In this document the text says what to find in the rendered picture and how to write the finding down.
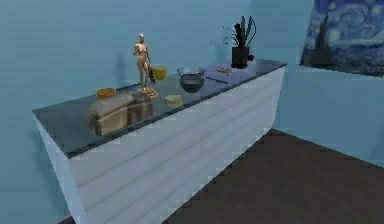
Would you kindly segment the pale yellow round dish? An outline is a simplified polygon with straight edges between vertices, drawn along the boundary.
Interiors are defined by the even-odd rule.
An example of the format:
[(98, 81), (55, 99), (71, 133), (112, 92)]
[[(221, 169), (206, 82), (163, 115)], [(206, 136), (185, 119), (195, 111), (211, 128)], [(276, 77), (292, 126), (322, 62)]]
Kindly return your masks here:
[(167, 95), (164, 97), (165, 104), (169, 107), (180, 107), (183, 105), (183, 98), (181, 95)]

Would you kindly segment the blue starry night painting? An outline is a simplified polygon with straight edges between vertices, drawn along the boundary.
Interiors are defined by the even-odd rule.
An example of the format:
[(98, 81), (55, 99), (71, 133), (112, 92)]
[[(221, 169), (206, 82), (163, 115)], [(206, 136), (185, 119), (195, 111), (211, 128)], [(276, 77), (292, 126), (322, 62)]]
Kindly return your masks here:
[(300, 65), (384, 77), (384, 0), (313, 0)]

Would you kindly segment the dark grey cooking pot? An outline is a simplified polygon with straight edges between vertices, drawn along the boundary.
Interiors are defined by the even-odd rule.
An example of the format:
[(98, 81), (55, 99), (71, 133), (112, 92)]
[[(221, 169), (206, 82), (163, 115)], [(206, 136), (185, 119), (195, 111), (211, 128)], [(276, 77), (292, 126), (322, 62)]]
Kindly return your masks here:
[(177, 70), (177, 73), (180, 76), (181, 87), (188, 93), (198, 92), (205, 83), (205, 71), (202, 68), (181, 68)]

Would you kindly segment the golden human figure statue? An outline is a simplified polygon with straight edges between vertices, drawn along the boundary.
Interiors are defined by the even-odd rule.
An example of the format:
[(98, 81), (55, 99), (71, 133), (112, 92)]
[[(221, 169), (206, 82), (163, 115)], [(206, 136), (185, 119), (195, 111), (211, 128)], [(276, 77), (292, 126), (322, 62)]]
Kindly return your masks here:
[(147, 87), (147, 82), (155, 83), (155, 78), (152, 73), (151, 58), (143, 33), (139, 34), (139, 41), (134, 45), (133, 55), (137, 57), (136, 66), (140, 76), (140, 91), (151, 99), (156, 98), (158, 96), (156, 90)]

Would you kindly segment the yellow cup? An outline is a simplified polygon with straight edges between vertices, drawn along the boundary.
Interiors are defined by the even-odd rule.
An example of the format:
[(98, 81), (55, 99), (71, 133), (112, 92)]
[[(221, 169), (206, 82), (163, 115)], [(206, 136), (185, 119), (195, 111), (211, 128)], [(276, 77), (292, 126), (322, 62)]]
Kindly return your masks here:
[(156, 80), (164, 80), (167, 75), (167, 70), (164, 66), (155, 66), (152, 68), (152, 72)]

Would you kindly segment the white cupboard with dark top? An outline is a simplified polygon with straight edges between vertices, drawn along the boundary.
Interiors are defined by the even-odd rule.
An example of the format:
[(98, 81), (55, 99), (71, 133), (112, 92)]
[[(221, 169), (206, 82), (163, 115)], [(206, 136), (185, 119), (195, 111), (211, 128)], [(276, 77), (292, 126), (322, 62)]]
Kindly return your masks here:
[[(75, 224), (161, 224), (268, 132), (286, 69), (255, 59), (229, 73), (205, 69), (196, 93), (177, 74), (154, 84), (153, 115), (98, 136), (94, 95), (35, 110), (34, 118)], [(167, 95), (183, 105), (169, 107)]]

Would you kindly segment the dark pot with black plant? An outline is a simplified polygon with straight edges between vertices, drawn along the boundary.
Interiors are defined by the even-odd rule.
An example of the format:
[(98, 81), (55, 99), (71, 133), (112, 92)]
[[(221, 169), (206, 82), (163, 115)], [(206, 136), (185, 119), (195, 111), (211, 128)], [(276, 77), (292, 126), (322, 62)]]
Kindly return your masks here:
[(256, 23), (251, 16), (242, 16), (241, 21), (229, 28), (229, 31), (225, 43), (231, 45), (231, 67), (244, 69), (249, 61), (254, 60), (250, 53), (250, 44), (256, 35)]

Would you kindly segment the dark thin knife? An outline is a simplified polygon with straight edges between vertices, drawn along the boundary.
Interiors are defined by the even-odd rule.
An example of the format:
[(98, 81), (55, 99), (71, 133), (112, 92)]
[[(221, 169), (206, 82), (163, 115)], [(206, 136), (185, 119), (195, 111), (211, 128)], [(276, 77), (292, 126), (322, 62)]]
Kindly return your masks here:
[(211, 77), (208, 77), (208, 76), (205, 77), (205, 79), (212, 80), (212, 81), (215, 81), (215, 82), (218, 82), (218, 83), (228, 84), (228, 82), (226, 82), (226, 81), (215, 79), (215, 78), (211, 78)]

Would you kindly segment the sliced brown bread loaf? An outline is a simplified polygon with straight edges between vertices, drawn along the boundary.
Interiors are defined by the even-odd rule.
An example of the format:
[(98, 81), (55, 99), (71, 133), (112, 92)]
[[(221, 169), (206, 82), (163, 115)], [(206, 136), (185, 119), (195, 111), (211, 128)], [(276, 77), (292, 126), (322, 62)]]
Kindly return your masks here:
[(103, 136), (153, 115), (151, 99), (137, 91), (121, 92), (102, 99), (88, 108), (92, 132)]

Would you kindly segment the orange bowl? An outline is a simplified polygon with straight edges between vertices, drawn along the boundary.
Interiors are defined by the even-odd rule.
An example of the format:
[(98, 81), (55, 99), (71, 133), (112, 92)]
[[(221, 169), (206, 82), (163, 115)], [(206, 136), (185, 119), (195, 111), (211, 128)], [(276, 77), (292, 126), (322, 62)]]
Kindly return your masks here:
[(101, 88), (96, 91), (96, 96), (99, 100), (113, 96), (116, 93), (114, 88)]

